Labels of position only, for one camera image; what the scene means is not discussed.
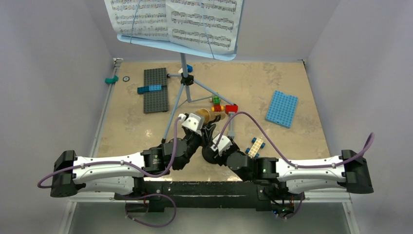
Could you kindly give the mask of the black microphone stand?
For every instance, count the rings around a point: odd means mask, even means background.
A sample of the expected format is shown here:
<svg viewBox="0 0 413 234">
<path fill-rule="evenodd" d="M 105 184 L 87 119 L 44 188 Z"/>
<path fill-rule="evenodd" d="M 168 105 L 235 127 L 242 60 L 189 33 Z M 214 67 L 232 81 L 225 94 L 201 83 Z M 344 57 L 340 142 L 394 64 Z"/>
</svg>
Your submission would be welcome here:
<svg viewBox="0 0 413 234">
<path fill-rule="evenodd" d="M 212 142 L 203 142 L 202 143 L 202 156 L 204 160 L 208 163 L 209 162 L 209 157 L 211 156 L 211 149 L 209 148 L 211 146 Z"/>
</svg>

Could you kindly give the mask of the gold microphone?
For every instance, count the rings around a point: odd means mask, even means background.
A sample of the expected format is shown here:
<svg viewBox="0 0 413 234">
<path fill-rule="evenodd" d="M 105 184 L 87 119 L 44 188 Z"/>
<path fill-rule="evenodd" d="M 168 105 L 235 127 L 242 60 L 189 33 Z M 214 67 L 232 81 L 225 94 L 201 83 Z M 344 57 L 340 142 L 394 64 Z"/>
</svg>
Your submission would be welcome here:
<svg viewBox="0 0 413 234">
<path fill-rule="evenodd" d="M 204 118 L 203 125 L 219 122 L 225 119 L 226 114 L 222 112 L 212 112 L 205 108 L 198 109 L 195 114 Z"/>
</svg>

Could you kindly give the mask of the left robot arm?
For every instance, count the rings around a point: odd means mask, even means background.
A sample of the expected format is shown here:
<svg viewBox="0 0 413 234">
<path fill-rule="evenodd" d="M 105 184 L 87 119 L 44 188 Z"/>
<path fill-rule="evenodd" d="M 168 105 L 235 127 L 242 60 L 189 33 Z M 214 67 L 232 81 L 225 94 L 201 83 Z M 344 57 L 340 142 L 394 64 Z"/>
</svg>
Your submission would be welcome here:
<svg viewBox="0 0 413 234">
<path fill-rule="evenodd" d="M 183 138 L 126 156 L 91 158 L 64 151 L 54 163 L 51 197 L 70 197 L 79 192 L 113 192 L 132 199 L 145 194 L 144 177 L 158 178 L 181 170 L 199 147 L 212 141 L 216 124 L 207 124 L 197 134 L 185 129 Z"/>
</svg>

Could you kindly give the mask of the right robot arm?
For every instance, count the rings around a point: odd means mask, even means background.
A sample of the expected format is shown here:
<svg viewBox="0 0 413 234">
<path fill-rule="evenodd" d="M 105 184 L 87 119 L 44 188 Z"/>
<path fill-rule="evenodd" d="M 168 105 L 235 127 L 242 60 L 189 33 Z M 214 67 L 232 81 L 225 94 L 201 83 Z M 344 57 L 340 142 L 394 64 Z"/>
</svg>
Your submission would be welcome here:
<svg viewBox="0 0 413 234">
<path fill-rule="evenodd" d="M 227 166 L 242 181 L 273 187 L 274 194 L 286 198 L 309 190 L 344 188 L 353 194 L 371 194 L 373 185 L 367 160 L 352 150 L 324 159 L 291 160 L 275 157 L 253 159 L 233 143 L 222 149 L 203 149 L 206 161 Z"/>
</svg>

